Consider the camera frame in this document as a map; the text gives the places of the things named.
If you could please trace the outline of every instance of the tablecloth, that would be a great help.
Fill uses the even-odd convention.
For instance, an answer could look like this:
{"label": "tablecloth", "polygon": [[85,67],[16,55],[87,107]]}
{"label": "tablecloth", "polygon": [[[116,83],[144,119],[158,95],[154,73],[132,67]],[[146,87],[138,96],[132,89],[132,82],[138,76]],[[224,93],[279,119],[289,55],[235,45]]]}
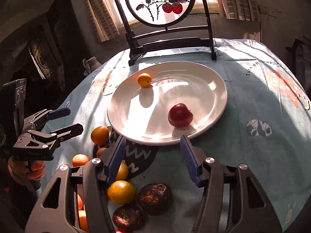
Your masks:
{"label": "tablecloth", "polygon": [[[192,61],[214,69],[228,90],[222,117],[193,139],[192,144],[223,165],[246,163],[286,229],[311,192],[310,101],[286,65],[262,43],[247,39],[214,41],[217,61],[211,60],[209,48],[182,48],[147,53],[129,67],[129,50],[124,50],[86,77],[60,106],[71,108],[71,115],[49,121],[43,129],[48,133],[73,123],[84,127],[82,135],[62,143],[54,160],[46,163],[42,188],[60,165],[71,166],[74,155],[92,157],[91,131],[100,125],[110,126],[107,106],[124,79],[160,62]],[[118,135],[113,131],[111,136],[113,142]],[[137,190],[162,182],[172,188],[174,195],[173,207],[164,215],[151,217],[143,231],[189,232],[203,190],[190,181],[179,145],[148,147],[130,141],[127,144],[124,159],[130,182]],[[111,215],[117,207],[109,203]],[[221,220],[223,228],[225,216]]]}

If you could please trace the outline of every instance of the brown dried fruit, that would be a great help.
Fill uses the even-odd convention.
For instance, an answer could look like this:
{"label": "brown dried fruit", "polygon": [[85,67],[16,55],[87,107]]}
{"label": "brown dried fruit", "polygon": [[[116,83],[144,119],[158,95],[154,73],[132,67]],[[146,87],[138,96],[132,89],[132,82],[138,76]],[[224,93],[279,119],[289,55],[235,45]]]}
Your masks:
{"label": "brown dried fruit", "polygon": [[153,183],[144,186],[138,193],[138,204],[149,215],[161,215],[169,210],[173,194],[169,186]]}
{"label": "brown dried fruit", "polygon": [[120,229],[138,230],[145,224],[143,212],[134,205],[121,206],[112,215],[113,223]]}

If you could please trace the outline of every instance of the human hand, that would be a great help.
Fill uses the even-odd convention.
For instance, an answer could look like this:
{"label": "human hand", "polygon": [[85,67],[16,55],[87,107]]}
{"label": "human hand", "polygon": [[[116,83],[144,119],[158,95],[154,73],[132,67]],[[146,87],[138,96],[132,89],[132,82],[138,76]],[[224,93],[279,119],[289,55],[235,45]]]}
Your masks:
{"label": "human hand", "polygon": [[26,174],[28,173],[28,178],[30,180],[41,180],[45,175],[45,163],[44,161],[34,161],[31,164],[31,172],[29,172],[29,169],[26,168],[26,163],[23,161],[16,160],[14,157],[9,158],[8,164],[9,164],[9,171],[12,175],[19,175],[21,173]]}

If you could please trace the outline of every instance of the round painted screen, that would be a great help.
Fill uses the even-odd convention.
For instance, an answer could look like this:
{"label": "round painted screen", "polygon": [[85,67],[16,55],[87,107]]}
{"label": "round painted screen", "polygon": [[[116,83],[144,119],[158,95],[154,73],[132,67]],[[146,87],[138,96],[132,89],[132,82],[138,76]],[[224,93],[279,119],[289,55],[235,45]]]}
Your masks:
{"label": "round painted screen", "polygon": [[138,21],[153,27],[166,27],[184,19],[191,11],[195,0],[125,1]]}

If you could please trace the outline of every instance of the plate rim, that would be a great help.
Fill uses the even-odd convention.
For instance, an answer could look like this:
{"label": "plate rim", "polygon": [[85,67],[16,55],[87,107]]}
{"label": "plate rim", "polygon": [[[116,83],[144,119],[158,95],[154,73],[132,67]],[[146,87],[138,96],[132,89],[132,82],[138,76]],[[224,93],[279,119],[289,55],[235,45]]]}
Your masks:
{"label": "plate rim", "polygon": [[[160,63],[157,63],[157,64],[154,64],[154,65],[151,65],[151,66],[148,66],[148,67],[145,67],[144,69],[147,69],[147,68],[150,68],[152,66],[155,66],[155,65],[159,65],[159,64],[164,64],[164,63],[175,63],[175,62],[186,62],[186,63],[194,63],[194,64],[197,64],[197,65],[201,65],[201,66],[204,66],[205,68],[208,68],[208,69],[211,69],[215,74],[217,74],[221,80],[223,81],[224,83],[224,86],[225,86],[225,104],[220,112],[220,114],[218,115],[218,117],[213,121],[211,122],[209,125],[207,125],[205,128],[203,128],[201,131],[198,131],[196,132],[195,134],[191,134],[188,136],[189,139],[193,139],[195,137],[198,137],[200,136],[202,133],[204,133],[205,131],[207,131],[209,128],[211,128],[219,119],[220,117],[222,116],[222,114],[224,113],[225,109],[226,109],[226,106],[227,106],[227,103],[228,103],[228,90],[227,90],[227,86],[226,86],[226,83],[225,81],[223,80],[223,78],[212,68],[206,66],[206,65],[203,65],[203,64],[200,64],[200,63],[196,63],[196,62],[192,62],[192,61],[183,61],[183,60],[175,60],[175,61],[166,61],[166,62],[160,62]],[[138,70],[136,71],[135,73],[131,74],[129,77],[133,76],[134,74],[138,73],[138,72],[141,72],[142,70]],[[176,140],[172,140],[172,141],[168,141],[168,142],[142,142],[140,140],[137,140],[137,139],[133,139],[131,137],[128,137],[128,136],[125,136],[123,135],[111,122],[110,120],[110,117],[109,117],[109,108],[110,108],[110,104],[111,104],[111,100],[115,94],[115,92],[117,91],[118,87],[116,88],[116,90],[113,92],[112,96],[111,96],[111,99],[110,99],[110,102],[109,102],[109,105],[107,107],[107,118],[108,118],[108,121],[111,125],[111,127],[115,130],[115,132],[117,132],[118,134],[124,136],[127,140],[131,141],[131,142],[134,142],[134,143],[137,143],[137,144],[141,144],[141,145],[146,145],[146,146],[165,146],[165,145],[173,145],[173,144],[178,144],[180,142],[180,138],[176,139]]]}

